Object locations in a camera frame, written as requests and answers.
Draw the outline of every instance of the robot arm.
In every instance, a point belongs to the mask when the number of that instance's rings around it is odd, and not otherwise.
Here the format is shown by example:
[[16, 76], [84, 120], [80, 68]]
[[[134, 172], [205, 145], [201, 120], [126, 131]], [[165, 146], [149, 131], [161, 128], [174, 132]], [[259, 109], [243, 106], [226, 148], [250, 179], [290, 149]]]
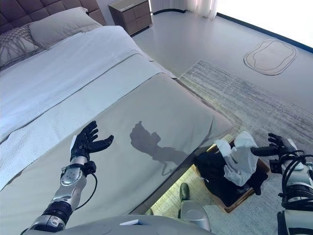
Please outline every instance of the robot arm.
[[98, 137], [96, 127], [96, 122], [92, 121], [77, 136], [74, 136], [70, 148], [70, 164], [62, 168], [60, 187], [47, 209], [35, 220], [29, 230], [55, 233], [65, 228], [69, 217], [78, 207], [87, 175], [92, 174], [95, 177], [96, 165], [90, 161], [89, 153], [108, 148], [114, 138], [109, 136], [105, 140], [94, 141]]
[[282, 206], [277, 214], [278, 235], [313, 235], [313, 163], [306, 161], [304, 152], [297, 150], [290, 139], [269, 133], [268, 147], [252, 148], [256, 156], [278, 155], [270, 160], [272, 173], [282, 174]]

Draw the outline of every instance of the headboard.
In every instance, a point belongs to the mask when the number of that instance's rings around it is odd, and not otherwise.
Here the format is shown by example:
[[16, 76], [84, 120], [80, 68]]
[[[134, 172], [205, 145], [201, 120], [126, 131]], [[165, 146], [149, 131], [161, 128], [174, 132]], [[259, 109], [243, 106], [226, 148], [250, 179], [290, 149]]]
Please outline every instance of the headboard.
[[102, 25], [106, 22], [96, 0], [0, 0], [0, 33], [82, 6]]

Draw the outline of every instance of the gray floor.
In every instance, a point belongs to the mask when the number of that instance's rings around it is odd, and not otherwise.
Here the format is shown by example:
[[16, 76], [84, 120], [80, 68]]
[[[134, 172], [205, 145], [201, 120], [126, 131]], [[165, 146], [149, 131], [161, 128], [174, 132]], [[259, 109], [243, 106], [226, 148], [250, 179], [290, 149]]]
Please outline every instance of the gray floor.
[[133, 37], [139, 47], [176, 76], [203, 59], [313, 113], [313, 54], [297, 58], [279, 75], [260, 74], [244, 56], [268, 35], [220, 17], [210, 21], [186, 12], [153, 16], [153, 25]]

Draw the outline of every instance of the white cloth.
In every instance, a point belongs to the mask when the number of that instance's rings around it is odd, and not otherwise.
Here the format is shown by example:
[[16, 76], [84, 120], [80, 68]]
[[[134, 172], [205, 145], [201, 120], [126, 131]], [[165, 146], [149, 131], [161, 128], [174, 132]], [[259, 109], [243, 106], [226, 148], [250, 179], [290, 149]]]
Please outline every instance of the white cloth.
[[78, 33], [1, 72], [0, 141], [141, 49], [120, 26]]
[[252, 147], [257, 147], [253, 137], [243, 131], [236, 137], [235, 147], [232, 149], [224, 140], [216, 140], [215, 144], [226, 162], [224, 177], [238, 186], [243, 186], [255, 172], [258, 162], [258, 157], [254, 156], [250, 150]]

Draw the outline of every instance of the wooden basket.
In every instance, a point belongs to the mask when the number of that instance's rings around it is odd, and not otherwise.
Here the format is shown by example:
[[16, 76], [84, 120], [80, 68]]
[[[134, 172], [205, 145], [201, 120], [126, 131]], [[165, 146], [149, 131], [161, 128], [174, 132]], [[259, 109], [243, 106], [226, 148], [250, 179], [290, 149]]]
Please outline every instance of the wooden basket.
[[[230, 144], [230, 146], [234, 146], [234, 140], [232, 140], [229, 144]], [[219, 149], [214, 144], [210, 148], [208, 148], [206, 152], [208, 152], [208, 153], [218, 153]], [[257, 167], [257, 169], [260, 169], [263, 173], [269, 175], [270, 168], [261, 159], [258, 159], [256, 167]], [[254, 190], [253, 190], [253, 188], [249, 188], [247, 192], [245, 192], [240, 198], [238, 198], [238, 200], [236, 202], [234, 202], [229, 207], [226, 206], [219, 197], [215, 196], [211, 192], [210, 192], [210, 194], [212, 195], [212, 198], [213, 198], [213, 200], [215, 201], [216, 204], [221, 206], [227, 213], [230, 213], [236, 207], [238, 207], [240, 204], [242, 204], [248, 197], [250, 197], [252, 194], [254, 194]]]

